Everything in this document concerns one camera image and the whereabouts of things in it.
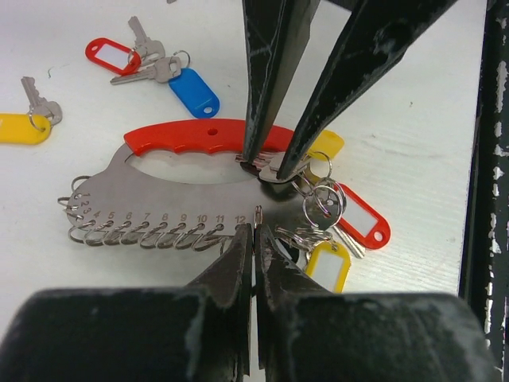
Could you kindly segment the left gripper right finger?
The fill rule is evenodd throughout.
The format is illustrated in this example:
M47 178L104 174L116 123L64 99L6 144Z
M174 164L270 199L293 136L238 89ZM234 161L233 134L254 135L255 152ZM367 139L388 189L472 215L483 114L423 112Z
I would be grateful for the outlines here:
M470 307L452 294L334 294L255 233L258 364L268 381L494 381Z

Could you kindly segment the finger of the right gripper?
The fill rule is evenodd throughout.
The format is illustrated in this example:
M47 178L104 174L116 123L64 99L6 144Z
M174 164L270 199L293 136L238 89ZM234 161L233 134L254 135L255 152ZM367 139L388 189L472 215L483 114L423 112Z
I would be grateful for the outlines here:
M245 0L248 101L243 158L261 152L310 37L318 2Z
M358 1L330 52L278 171L287 178L335 117L387 74L453 1Z

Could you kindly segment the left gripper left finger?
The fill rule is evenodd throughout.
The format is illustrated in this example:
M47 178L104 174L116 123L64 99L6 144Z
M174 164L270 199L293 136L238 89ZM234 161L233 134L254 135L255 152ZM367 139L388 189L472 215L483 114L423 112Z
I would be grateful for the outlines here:
M1 343L4 381L241 381L250 372L252 229L185 286L48 289Z

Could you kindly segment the key with blue tag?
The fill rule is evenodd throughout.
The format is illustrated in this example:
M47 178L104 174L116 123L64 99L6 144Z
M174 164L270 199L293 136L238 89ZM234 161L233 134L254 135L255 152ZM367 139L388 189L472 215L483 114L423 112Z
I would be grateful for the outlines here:
M203 78L189 66L190 55L180 50L170 57L157 59L147 68L134 74L116 76L112 85L153 80L167 84L190 114L197 119L210 119L220 111L220 99Z

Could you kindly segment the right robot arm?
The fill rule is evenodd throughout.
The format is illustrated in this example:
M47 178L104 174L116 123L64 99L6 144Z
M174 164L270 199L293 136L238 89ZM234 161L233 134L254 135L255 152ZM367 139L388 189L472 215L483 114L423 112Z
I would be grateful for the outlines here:
M288 145L292 178L317 136L386 75L449 1L345 1L351 15ZM268 381L508 378L508 4L487 4L460 293L332 294L254 237L258 358Z

